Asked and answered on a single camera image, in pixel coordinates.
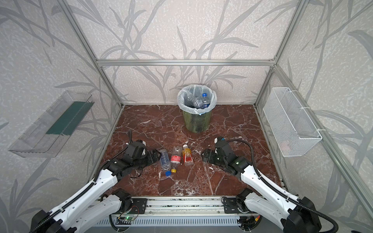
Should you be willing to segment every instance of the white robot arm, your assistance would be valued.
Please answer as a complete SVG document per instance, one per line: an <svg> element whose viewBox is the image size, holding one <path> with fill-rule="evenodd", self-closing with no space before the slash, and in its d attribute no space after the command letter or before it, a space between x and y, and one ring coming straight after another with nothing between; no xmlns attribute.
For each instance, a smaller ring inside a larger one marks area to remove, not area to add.
<svg viewBox="0 0 373 233"><path fill-rule="evenodd" d="M302 200L298 199L297 196L282 189L258 171L255 163L251 164L244 157L236 156L228 144L231 141L243 142L251 148L247 142L242 140L226 141L219 137L215 139L215 151L206 149L201 156L204 162L219 165L224 171L241 179L261 194L259 196L252 190L245 189L237 195L237 206L242 213L249 210L256 212L286 233L319 232L321 229L319 216L333 223L334 227L328 233L338 230L335 221L314 210L315 207L309 199L306 197ZM130 211L133 206L131 195L121 189L97 205L88 208L134 168L148 166L159 159L159 152L154 150L147 152L145 143L142 145L130 140L128 147L125 154L127 157L111 159L93 180L69 199L48 213L38 212L32 219L30 233L83 233L112 213ZM252 148L251 153L252 161L254 161Z"/></svg>

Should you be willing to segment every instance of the black mounting plate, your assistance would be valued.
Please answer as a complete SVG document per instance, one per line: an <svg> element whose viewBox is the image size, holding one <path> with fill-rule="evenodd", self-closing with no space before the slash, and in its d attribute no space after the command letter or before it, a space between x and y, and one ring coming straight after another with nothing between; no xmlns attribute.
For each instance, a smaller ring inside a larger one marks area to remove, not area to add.
<svg viewBox="0 0 373 233"><path fill-rule="evenodd" d="M146 198L132 198L134 202L133 205L137 208L133 207L129 214L144 214L146 209L146 202L148 199Z"/></svg>
<svg viewBox="0 0 373 233"><path fill-rule="evenodd" d="M224 213L226 214L242 214L242 212L238 209L237 206L237 199L236 198L227 198L223 197L222 202L224 205Z"/></svg>

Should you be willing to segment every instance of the plastic bottle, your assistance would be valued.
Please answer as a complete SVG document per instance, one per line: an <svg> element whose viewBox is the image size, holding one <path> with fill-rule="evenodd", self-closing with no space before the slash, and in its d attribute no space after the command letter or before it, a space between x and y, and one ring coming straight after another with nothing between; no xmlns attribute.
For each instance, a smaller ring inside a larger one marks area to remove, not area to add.
<svg viewBox="0 0 373 233"><path fill-rule="evenodd" d="M203 108L202 99L199 97L195 97L192 93L187 94L188 101L193 105L195 108Z"/></svg>
<svg viewBox="0 0 373 233"><path fill-rule="evenodd" d="M203 108L207 108L210 105L210 98L207 97L207 93L202 94L202 103L203 103Z"/></svg>
<svg viewBox="0 0 373 233"><path fill-rule="evenodd" d="M175 173L176 168L180 165L181 161L181 148L180 147L174 147L172 150L172 156L171 156L171 172Z"/></svg>
<svg viewBox="0 0 373 233"><path fill-rule="evenodd" d="M183 145L183 157L185 166L193 164L192 151L188 148L187 144Z"/></svg>
<svg viewBox="0 0 373 233"><path fill-rule="evenodd" d="M159 152L161 153L161 158L160 158L161 168L165 171L166 176L169 177L171 176L171 172L170 172L171 164L170 164L170 159L168 158L167 150L161 149L159 150Z"/></svg>

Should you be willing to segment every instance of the green trash can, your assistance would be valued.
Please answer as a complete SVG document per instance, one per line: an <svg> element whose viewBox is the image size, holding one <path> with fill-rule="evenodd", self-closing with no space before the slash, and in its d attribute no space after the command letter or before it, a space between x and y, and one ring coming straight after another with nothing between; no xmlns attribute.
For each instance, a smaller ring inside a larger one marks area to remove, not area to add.
<svg viewBox="0 0 373 233"><path fill-rule="evenodd" d="M201 133L206 131L210 125L212 111L202 115L188 113L183 111L185 127L193 133Z"/></svg>
<svg viewBox="0 0 373 233"><path fill-rule="evenodd" d="M187 95L193 94L195 97L207 94L210 99L210 105L204 109L196 109L188 102ZM186 86L178 93L178 105L183 111L185 127L193 133L206 131L210 125L212 110L216 106L216 93L205 85L192 84Z"/></svg>

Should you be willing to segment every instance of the wire mesh basket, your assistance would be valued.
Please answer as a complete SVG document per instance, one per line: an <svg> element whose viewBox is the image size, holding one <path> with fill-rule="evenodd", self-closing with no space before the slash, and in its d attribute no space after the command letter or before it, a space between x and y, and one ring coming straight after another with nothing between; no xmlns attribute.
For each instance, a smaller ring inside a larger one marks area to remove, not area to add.
<svg viewBox="0 0 373 233"><path fill-rule="evenodd" d="M304 107L287 87L272 88L263 111L284 157L304 155L322 139Z"/></svg>

